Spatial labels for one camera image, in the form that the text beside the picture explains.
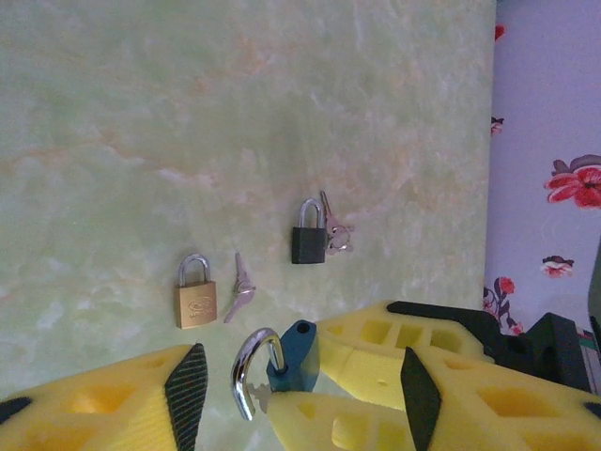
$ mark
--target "yellow foam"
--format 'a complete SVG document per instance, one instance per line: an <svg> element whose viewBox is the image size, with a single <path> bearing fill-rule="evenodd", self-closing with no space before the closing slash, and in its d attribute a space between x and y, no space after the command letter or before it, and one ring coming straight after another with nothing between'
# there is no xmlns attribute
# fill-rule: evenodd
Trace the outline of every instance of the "yellow foam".
<svg viewBox="0 0 601 451"><path fill-rule="evenodd" d="M574 388L436 348L415 350L442 405L430 451L593 451L601 402Z"/></svg>
<svg viewBox="0 0 601 451"><path fill-rule="evenodd" d="M190 349L159 350L14 394L33 403L0 426L0 450L177 450L164 385Z"/></svg>
<svg viewBox="0 0 601 451"><path fill-rule="evenodd" d="M268 417L289 451L415 451L396 409L316 393L273 393Z"/></svg>
<svg viewBox="0 0 601 451"><path fill-rule="evenodd" d="M462 325L390 313L389 303L317 323L322 371L357 399L405 409L399 374L406 347L440 347L492 361Z"/></svg>

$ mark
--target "padlock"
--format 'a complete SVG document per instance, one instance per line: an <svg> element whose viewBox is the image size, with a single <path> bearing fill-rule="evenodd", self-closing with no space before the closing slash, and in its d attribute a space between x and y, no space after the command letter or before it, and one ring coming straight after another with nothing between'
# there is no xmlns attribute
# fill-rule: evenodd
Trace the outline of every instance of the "padlock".
<svg viewBox="0 0 601 451"><path fill-rule="evenodd" d="M297 321L281 339L269 327L255 331L238 351L230 379L240 414L249 421L254 416L254 405L246 378L254 355L263 345L270 349L267 375L272 392L311 392L319 374L317 326L313 322Z"/></svg>
<svg viewBox="0 0 601 451"><path fill-rule="evenodd" d="M272 392L311 392L319 375L317 326L301 319L280 338L285 369L277 370L270 361L267 377Z"/></svg>
<svg viewBox="0 0 601 451"><path fill-rule="evenodd" d="M194 261L203 265L203 280L186 284L186 269ZM176 296L176 320L180 329L190 329L214 321L217 318L217 288L210 280L208 260L200 254L192 254L179 264L177 272L179 287Z"/></svg>
<svg viewBox="0 0 601 451"><path fill-rule="evenodd" d="M316 228L305 226L307 209L315 207L317 212ZM321 203L316 199L307 199L299 211L299 225L292 229L291 260L295 265L311 265L326 261L328 232L326 216Z"/></svg>

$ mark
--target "padlock body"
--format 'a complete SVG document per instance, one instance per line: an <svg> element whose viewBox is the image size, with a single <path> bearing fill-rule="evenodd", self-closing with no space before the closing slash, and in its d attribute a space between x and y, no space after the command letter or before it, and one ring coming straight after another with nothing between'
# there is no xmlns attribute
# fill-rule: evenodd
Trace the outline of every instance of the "padlock body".
<svg viewBox="0 0 601 451"><path fill-rule="evenodd" d="M215 282L196 284L177 290L177 327L190 329L217 319L217 287Z"/></svg>
<svg viewBox="0 0 601 451"><path fill-rule="evenodd" d="M326 261L328 232L325 228L294 227L291 260L295 265L312 265Z"/></svg>
<svg viewBox="0 0 601 451"><path fill-rule="evenodd" d="M272 392L311 392L319 375L317 326L304 319L295 322L280 338L285 370L278 373L271 362L267 377Z"/></svg>

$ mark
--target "padlock shackle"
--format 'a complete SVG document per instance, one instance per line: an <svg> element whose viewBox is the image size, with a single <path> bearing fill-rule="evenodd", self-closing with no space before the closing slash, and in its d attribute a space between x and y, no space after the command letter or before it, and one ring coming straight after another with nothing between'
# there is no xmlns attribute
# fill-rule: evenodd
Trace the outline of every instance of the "padlock shackle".
<svg viewBox="0 0 601 451"><path fill-rule="evenodd" d="M284 352L280 337L269 327L259 329L246 339L232 365L232 395L234 395L242 418L248 421L253 419L255 410L253 399L246 386L246 376L254 355L265 344L269 347L270 362L276 371L285 371Z"/></svg>
<svg viewBox="0 0 601 451"><path fill-rule="evenodd" d="M203 265L203 275L205 277L205 282L210 281L210 265L208 264L207 258L201 256L200 254L190 254L189 256L181 260L181 263L179 263L179 269L177 270L177 278L180 288L184 288L186 286L186 268L188 268L188 265L193 261L200 261L200 263Z"/></svg>
<svg viewBox="0 0 601 451"><path fill-rule="evenodd" d="M317 212L317 227L326 228L326 214L323 209L323 205L317 199L309 198L305 200L300 206L299 210L299 227L305 228L305 217L309 207L315 207Z"/></svg>

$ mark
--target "marble table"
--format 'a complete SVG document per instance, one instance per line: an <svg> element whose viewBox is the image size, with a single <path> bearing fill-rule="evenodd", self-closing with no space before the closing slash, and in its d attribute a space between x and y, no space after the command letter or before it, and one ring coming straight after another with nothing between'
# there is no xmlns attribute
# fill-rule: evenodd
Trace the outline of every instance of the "marble table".
<svg viewBox="0 0 601 451"><path fill-rule="evenodd" d="M0 397L200 341L197 449L275 450L229 392L250 332L385 299L479 308L494 22L492 0L3 2ZM321 189L355 251L292 265ZM219 318L181 331L193 251ZM236 251L257 292L223 324Z"/></svg>

